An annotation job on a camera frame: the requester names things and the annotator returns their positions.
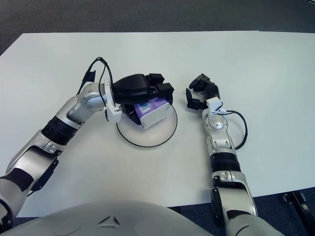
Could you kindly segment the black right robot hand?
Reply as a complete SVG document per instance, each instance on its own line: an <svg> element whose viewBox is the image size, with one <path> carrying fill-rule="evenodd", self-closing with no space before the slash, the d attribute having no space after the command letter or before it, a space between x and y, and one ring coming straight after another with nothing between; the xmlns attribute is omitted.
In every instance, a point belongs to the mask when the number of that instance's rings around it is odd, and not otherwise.
<svg viewBox="0 0 315 236"><path fill-rule="evenodd" d="M191 91L199 92L204 95L204 101L192 97ZM194 79L189 88L186 89L187 107L194 110L205 110L208 108L206 101L211 98L217 97L220 99L220 93L218 86L211 82L210 78L204 74L199 75Z"/></svg>

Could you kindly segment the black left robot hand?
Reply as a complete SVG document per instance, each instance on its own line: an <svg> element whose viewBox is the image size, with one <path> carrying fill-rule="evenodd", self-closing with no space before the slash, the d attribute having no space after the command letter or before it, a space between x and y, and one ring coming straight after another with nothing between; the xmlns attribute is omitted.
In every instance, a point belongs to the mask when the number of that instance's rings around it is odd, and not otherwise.
<svg viewBox="0 0 315 236"><path fill-rule="evenodd" d="M141 122L134 105L147 103L154 98L173 103L174 88L170 83L164 83L164 77L161 74L126 76L113 84L112 91L114 100L120 104L123 113L137 125Z"/></svg>

